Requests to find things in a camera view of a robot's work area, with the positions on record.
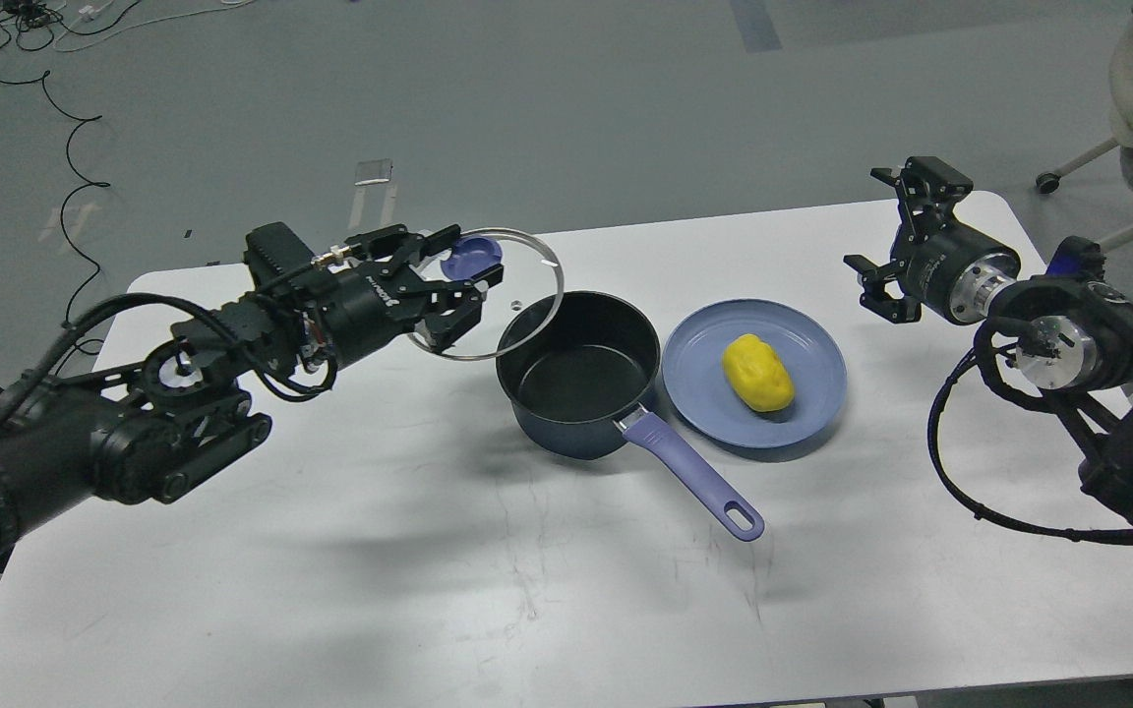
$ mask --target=table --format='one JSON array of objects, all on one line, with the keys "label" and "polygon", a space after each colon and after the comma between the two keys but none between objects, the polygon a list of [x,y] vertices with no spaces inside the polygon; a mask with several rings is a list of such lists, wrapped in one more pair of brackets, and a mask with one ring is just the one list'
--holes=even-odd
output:
[{"label": "table", "polygon": [[[1041,268],[1000,197],[957,213]],[[743,705],[1133,675],[1133,549],[979,523],[936,480],[926,416],[972,327],[887,324],[841,262],[881,258],[896,223],[885,201],[545,237],[569,288],[664,338],[743,296],[836,338],[850,383],[824,446],[765,463],[684,432],[764,513],[759,540],[633,446],[550,457],[491,362],[398,340],[305,407],[257,393],[273,435],[176,505],[86,502],[19,543],[0,705]],[[134,290],[215,305],[248,284],[216,265]],[[171,318],[122,315],[100,365]],[[1013,515],[1122,524],[1077,492],[1056,420],[980,382],[952,399],[944,460]]]}]

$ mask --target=blue plate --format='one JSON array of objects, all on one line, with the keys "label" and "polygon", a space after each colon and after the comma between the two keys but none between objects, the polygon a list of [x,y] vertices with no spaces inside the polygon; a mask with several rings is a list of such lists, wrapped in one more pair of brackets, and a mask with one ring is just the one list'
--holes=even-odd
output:
[{"label": "blue plate", "polygon": [[[767,341],[790,372],[795,394],[784,411],[751,411],[724,377],[724,348],[748,332]],[[846,362],[837,342],[816,319],[769,300],[716,301],[684,318],[667,339],[662,377],[684,421],[719,443],[751,450],[812,437],[846,400]]]}]

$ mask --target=pot handle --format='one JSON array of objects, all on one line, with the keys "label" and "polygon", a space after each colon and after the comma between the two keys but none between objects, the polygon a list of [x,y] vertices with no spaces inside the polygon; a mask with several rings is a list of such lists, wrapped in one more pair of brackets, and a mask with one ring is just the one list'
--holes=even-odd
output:
[{"label": "pot handle", "polygon": [[629,443],[639,444],[655,453],[729,532],[742,540],[755,540],[764,534],[764,517],[755,511],[755,506],[750,506],[750,502],[742,498],[733,485],[721,478],[710,462],[684,443],[684,438],[656,413],[638,407],[615,425]]}]

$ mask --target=yellow potato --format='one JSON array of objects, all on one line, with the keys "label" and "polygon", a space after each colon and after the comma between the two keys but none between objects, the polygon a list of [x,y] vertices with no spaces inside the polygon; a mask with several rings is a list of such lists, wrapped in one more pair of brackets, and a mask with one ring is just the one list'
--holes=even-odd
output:
[{"label": "yellow potato", "polygon": [[790,407],[794,382],[777,351],[755,334],[742,334],[719,358],[729,385],[752,411],[769,413]]}]

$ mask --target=gray floor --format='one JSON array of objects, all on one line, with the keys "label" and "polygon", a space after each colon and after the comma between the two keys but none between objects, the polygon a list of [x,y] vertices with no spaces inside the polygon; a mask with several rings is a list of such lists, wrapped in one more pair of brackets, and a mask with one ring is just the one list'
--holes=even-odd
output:
[{"label": "gray floor", "polygon": [[[197,6],[218,3],[157,0],[125,24]],[[73,140],[78,169],[113,185],[71,202],[78,245],[103,264],[78,309],[144,272],[238,261],[242,234],[269,221],[318,249],[340,241],[356,164],[382,157],[394,160],[394,207],[366,194],[364,228],[390,216],[547,232],[886,198],[869,168],[931,153],[1006,197],[1047,254],[1133,220],[1111,157],[1051,197],[1032,188],[1107,137],[1107,58],[1128,11],[1130,0],[261,0],[77,53],[8,49],[0,77],[50,68],[60,106],[104,116]],[[63,164],[73,125],[39,86],[0,86],[0,383],[57,335],[91,270],[53,229],[79,184]],[[859,233],[859,248],[884,256],[892,236]],[[1133,245],[1109,276],[1133,297]],[[990,703],[1125,705],[1073,690]]]}]

